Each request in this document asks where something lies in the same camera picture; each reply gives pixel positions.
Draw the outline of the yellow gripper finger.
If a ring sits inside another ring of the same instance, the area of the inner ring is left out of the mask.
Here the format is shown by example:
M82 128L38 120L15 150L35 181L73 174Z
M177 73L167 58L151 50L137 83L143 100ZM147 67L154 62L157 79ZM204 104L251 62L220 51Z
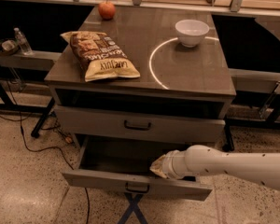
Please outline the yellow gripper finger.
M162 170L162 165L163 165L164 159L165 159L164 155L160 156L154 162L152 162L152 164L150 165L150 168L149 168L149 170L153 174L155 174L155 175L157 175L161 178L166 178L167 177L167 175Z

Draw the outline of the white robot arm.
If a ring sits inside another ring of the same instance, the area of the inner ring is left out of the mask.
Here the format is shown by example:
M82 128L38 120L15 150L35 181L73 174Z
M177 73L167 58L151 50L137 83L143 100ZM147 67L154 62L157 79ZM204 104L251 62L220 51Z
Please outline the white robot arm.
M280 153L228 153L194 145L160 156L150 171L162 178L192 175L232 175L280 191Z

